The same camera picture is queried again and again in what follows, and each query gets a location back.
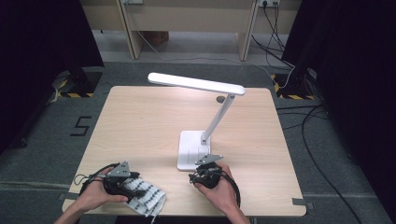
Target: hand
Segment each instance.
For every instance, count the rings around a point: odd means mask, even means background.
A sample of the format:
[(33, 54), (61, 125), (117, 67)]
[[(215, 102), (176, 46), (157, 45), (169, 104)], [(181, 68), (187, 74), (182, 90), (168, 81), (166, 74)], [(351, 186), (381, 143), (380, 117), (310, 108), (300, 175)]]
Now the hand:
[[(230, 167), (223, 163), (217, 163), (217, 165), (225, 172), (231, 179)], [(233, 190), (233, 186), (224, 178), (221, 177), (217, 186), (213, 189), (207, 189), (204, 185), (195, 183), (194, 186), (205, 195), (210, 203), (224, 213), (232, 223), (242, 224), (249, 223), (242, 210), (236, 203), (236, 195)]]
[[(107, 168), (102, 174), (107, 174), (113, 168)], [(95, 209), (104, 203), (125, 203), (128, 198), (122, 195), (107, 194), (103, 186), (103, 178), (96, 177), (84, 192), (73, 202), (64, 213), (55, 221), (56, 224), (72, 224), (89, 210)]]

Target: forearm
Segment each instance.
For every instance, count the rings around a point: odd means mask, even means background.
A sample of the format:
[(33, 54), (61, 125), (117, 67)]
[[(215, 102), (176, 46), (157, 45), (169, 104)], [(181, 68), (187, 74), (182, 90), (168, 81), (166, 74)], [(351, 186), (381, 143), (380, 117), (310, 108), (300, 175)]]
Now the forearm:
[(55, 224), (74, 224), (86, 211), (72, 203), (66, 211), (55, 221)]
[(228, 211), (223, 212), (225, 216), (231, 221), (233, 224), (248, 224), (248, 218), (245, 217), (245, 214), (239, 207), (232, 208)]

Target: lamp arm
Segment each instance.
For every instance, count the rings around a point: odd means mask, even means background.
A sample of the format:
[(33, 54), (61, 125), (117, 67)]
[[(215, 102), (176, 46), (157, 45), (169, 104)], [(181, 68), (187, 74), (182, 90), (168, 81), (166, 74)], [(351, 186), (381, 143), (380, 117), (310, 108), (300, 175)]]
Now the lamp arm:
[(227, 112), (227, 109), (230, 107), (230, 105), (233, 103), (233, 98), (235, 98), (235, 95), (228, 94), (227, 98), (223, 102), (222, 107), (220, 108), (219, 112), (216, 114), (216, 116), (212, 119), (212, 122), (210, 123), (209, 127), (202, 133), (201, 136), (201, 144), (206, 145), (206, 140), (210, 137), (210, 135), (215, 131), (216, 127), (220, 123), (222, 117), (225, 115), (225, 112)]

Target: power outlet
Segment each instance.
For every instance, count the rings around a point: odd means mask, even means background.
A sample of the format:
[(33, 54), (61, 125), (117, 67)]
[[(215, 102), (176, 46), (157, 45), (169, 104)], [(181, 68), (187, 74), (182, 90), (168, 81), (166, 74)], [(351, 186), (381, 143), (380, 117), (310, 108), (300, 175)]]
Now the power outlet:
[(267, 7), (275, 7), (276, 4), (279, 6), (280, 3), (280, 0), (260, 0), (259, 7), (262, 7), (264, 1), (267, 2)]

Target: white desk lamp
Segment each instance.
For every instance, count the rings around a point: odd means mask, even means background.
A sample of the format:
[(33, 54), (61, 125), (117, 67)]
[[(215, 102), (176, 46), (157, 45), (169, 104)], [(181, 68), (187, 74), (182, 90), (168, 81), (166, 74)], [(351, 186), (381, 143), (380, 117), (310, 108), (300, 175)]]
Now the white desk lamp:
[(197, 167), (195, 164), (203, 156), (210, 154), (210, 134), (213, 133), (221, 118), (233, 102), (235, 95), (244, 95), (243, 86), (202, 80), (190, 77), (177, 77), (166, 74), (150, 73), (148, 81), (154, 84), (166, 86), (184, 87), (200, 91), (215, 91), (226, 93), (222, 107), (213, 118), (206, 131), (182, 131), (178, 145), (177, 169), (180, 171), (193, 171)]

